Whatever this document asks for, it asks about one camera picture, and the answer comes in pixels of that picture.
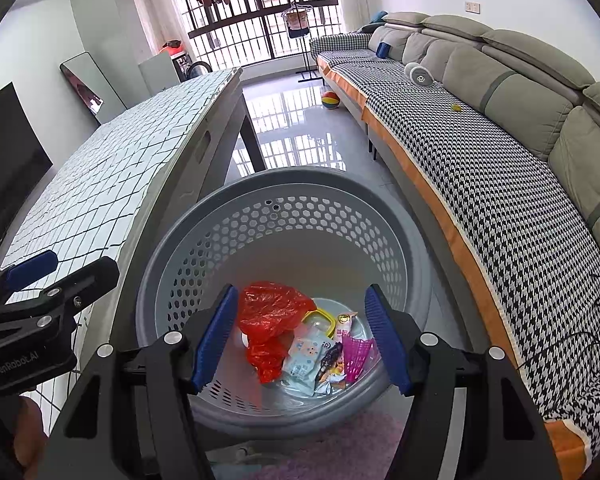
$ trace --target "pink plastic item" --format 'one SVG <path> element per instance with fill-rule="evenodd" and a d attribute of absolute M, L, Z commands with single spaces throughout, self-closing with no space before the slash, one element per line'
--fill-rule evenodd
<path fill-rule="evenodd" d="M 349 334 L 342 336 L 342 352 L 344 354 L 345 371 L 347 372 L 347 383 L 358 380 L 366 357 L 369 355 L 373 339 L 353 339 Z"/>

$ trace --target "colorful ball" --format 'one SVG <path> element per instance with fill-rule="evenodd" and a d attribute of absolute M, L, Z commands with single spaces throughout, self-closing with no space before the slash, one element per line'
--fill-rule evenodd
<path fill-rule="evenodd" d="M 325 108 L 333 110 L 334 108 L 337 108 L 339 104 L 340 98 L 338 97 L 336 92 L 328 91 L 322 94 L 322 106 L 324 106 Z"/>

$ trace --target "white grid tablecloth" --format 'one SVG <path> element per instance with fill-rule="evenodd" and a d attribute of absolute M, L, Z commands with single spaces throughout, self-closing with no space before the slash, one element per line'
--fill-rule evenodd
<path fill-rule="evenodd" d="M 58 269 L 13 294 L 11 302 L 36 298 L 40 290 L 101 256 L 118 258 L 152 178 L 236 71 L 212 72 L 169 88 L 95 131 L 46 186 L 2 262 L 4 268 L 51 249 L 58 255 Z M 76 355 L 90 317 L 91 307 L 76 316 Z M 29 394 L 43 410 L 47 432 L 78 373 L 47 381 Z"/>

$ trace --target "sofa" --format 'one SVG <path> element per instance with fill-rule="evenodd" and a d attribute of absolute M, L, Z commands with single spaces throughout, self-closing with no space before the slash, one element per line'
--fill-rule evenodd
<path fill-rule="evenodd" d="M 312 57 L 451 262 L 472 346 L 505 350 L 563 478 L 579 478 L 600 454 L 600 82 L 520 32 L 420 12 L 384 21 L 314 39 Z M 410 62 L 432 86 L 405 75 Z"/>

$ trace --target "table leg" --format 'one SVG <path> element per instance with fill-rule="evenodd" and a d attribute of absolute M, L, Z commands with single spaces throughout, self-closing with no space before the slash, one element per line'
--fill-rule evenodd
<path fill-rule="evenodd" d="M 251 122 L 251 117 L 248 111 L 244 116 L 244 121 L 242 122 L 242 127 L 240 128 L 240 136 L 242 137 L 244 147 L 247 149 L 247 153 L 249 154 L 249 158 L 251 159 L 253 171 L 258 172 L 266 170 L 267 167 L 264 163 L 262 151 L 260 150 L 258 136 L 256 135 L 256 132 L 253 129 L 253 123 Z"/>

